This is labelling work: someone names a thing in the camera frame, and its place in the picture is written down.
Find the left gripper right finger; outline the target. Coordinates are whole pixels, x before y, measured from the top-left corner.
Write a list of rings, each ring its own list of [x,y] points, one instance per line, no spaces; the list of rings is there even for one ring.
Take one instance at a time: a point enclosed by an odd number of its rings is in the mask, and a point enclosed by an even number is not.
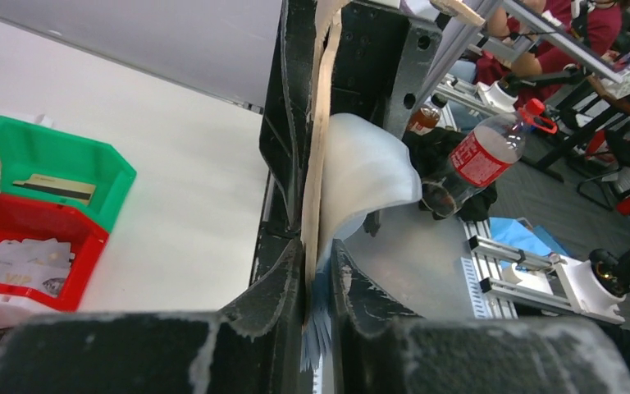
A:
[[[331,249],[337,393],[630,393],[614,343],[583,318],[422,318]]]

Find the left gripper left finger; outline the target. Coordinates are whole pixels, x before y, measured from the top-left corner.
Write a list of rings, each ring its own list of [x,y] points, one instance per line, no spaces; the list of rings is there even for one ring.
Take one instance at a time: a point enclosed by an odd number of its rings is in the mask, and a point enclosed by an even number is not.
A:
[[[218,311],[35,316],[0,345],[0,393],[295,393],[304,248]]]

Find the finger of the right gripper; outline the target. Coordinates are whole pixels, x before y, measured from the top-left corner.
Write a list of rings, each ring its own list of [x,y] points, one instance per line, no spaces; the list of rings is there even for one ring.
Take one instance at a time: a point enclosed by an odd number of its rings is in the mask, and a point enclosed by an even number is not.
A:
[[[441,43],[434,21],[374,3],[341,11],[331,113],[352,113],[401,138]]]
[[[283,1],[264,104],[259,150],[287,229],[300,228],[316,28],[314,1]]]

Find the tan leather card holder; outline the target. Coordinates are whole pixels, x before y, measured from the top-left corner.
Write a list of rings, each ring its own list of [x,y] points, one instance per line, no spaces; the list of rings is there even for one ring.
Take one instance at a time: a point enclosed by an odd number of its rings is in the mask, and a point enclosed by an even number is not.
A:
[[[345,1],[319,1],[314,23],[310,118],[304,186],[305,319],[299,367],[316,370],[331,350],[331,257],[379,209],[418,202],[422,182],[400,138],[353,113],[331,113],[332,77]]]

